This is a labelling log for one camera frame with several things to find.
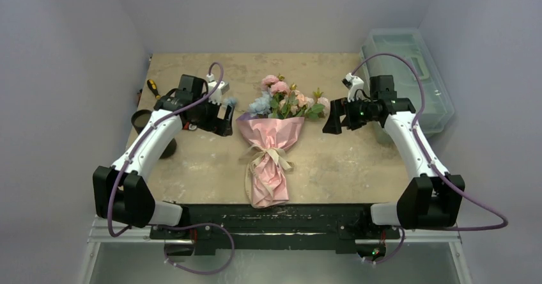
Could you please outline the clear plastic storage box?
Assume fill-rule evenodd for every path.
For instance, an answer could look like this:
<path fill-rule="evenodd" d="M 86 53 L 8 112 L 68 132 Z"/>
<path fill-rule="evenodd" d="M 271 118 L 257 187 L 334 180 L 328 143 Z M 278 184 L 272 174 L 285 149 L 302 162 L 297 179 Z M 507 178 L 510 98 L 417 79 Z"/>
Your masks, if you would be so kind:
<path fill-rule="evenodd" d="M 411 64 L 424 90 L 425 108 L 419 123 L 424 135 L 430 138 L 440 134 L 454 114 L 454 107 L 438 68 L 421 33 L 416 28 L 372 29 L 360 50 L 360 59 L 378 53 L 392 53 Z M 377 75 L 392 75 L 399 98 L 408 98 L 416 110 L 421 106 L 421 94 L 410 69 L 400 60 L 389 56 L 371 59 L 357 72 L 365 81 L 364 90 L 369 92 L 369 79 Z"/>

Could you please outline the yellow black screwdriver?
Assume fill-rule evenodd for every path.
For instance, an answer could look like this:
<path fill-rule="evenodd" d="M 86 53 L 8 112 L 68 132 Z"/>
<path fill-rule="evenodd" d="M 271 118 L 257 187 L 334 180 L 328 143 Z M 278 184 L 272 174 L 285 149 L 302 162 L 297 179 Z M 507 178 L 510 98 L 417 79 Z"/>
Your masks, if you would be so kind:
<path fill-rule="evenodd" d="M 152 79 L 148 79 L 148 80 L 146 81 L 146 84 L 147 84 L 148 89 L 149 89 L 149 90 L 151 91 L 151 93 L 153 94 L 154 98 L 155 98 L 156 100 L 159 100 L 159 99 L 161 98 L 162 95 L 159 93 L 158 88 L 157 88 L 157 84 L 155 83 L 155 81 L 152 80 Z"/>

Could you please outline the pink flower bouquet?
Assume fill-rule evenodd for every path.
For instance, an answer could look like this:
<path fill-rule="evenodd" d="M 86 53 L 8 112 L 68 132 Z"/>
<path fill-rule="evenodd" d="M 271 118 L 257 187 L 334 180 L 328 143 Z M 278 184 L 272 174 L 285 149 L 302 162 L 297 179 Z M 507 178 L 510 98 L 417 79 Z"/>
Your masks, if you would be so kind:
<path fill-rule="evenodd" d="M 236 119 L 249 147 L 257 144 L 287 152 L 299 140 L 306 120 L 319 120 L 330 111 L 330 101 L 321 89 L 306 95 L 296 84 L 288 84 L 282 75 L 268 75 L 260 86 L 261 96 Z"/>

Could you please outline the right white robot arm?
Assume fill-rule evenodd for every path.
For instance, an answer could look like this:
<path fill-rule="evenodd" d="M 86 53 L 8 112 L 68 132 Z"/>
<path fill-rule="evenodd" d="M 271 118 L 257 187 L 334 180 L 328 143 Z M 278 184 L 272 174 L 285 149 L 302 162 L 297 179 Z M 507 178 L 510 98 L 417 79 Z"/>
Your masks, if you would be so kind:
<path fill-rule="evenodd" d="M 359 219 L 360 232 L 374 237 L 384 226 L 405 229 L 452 227 L 457 219 L 465 182 L 452 175 L 427 146 L 415 108 L 407 98 L 399 98 L 391 75 L 372 77 L 376 91 L 367 99 L 357 96 L 364 82 L 348 73 L 342 83 L 347 97 L 330 103 L 328 120 L 322 131 L 340 134 L 343 128 L 356 130 L 369 122 L 378 123 L 392 138 L 405 164 L 410 183 L 396 202 L 375 203 L 370 213 Z"/>

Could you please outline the cream printed ribbon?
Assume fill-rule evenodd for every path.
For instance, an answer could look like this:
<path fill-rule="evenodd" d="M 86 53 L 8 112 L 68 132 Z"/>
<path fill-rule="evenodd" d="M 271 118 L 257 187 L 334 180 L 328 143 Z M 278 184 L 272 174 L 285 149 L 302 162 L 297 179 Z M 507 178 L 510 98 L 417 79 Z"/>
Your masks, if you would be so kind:
<path fill-rule="evenodd" d="M 286 174 L 295 165 L 286 159 L 282 148 L 251 145 L 241 160 L 246 162 L 245 194 L 255 209 L 265 209 L 290 200 Z"/>

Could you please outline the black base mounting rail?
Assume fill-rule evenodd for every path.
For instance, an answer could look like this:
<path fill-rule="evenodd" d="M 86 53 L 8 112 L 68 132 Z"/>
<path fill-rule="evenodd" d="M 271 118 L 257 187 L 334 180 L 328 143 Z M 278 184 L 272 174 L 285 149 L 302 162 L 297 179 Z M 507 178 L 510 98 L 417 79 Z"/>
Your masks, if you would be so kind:
<path fill-rule="evenodd" d="M 390 226 L 377 226 L 367 203 L 287 204 L 255 209 L 248 204 L 188 204 L 186 231 L 152 226 L 150 238 L 186 244 L 173 255 L 214 255 L 218 249 L 327 250 L 381 258 L 387 241 L 399 241 Z"/>

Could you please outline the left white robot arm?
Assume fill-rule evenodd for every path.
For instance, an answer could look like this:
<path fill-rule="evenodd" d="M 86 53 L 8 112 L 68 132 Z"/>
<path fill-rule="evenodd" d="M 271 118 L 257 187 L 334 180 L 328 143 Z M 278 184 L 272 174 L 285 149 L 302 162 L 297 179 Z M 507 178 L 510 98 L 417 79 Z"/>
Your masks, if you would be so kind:
<path fill-rule="evenodd" d="M 228 88 L 228 83 L 216 80 L 213 74 L 204 79 L 183 74 L 177 88 L 157 96 L 153 110 L 134 114 L 137 138 L 119 159 L 93 173 L 97 216 L 138 228 L 163 225 L 176 239 L 187 236 L 190 221 L 183 217 L 185 211 L 178 204 L 156 200 L 147 180 L 161 157 L 175 153 L 174 138 L 181 130 L 232 135 L 235 107 L 228 104 L 219 117 L 222 95 Z"/>

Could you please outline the loose blue flower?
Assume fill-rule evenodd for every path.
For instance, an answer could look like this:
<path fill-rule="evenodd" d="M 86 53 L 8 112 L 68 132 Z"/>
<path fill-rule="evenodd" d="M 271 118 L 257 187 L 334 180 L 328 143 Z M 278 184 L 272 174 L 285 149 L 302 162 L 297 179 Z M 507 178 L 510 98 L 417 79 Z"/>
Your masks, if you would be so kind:
<path fill-rule="evenodd" d="M 223 104 L 225 107 L 229 106 L 229 107 L 235 108 L 238 104 L 238 99 L 235 97 L 227 97 L 224 99 Z"/>

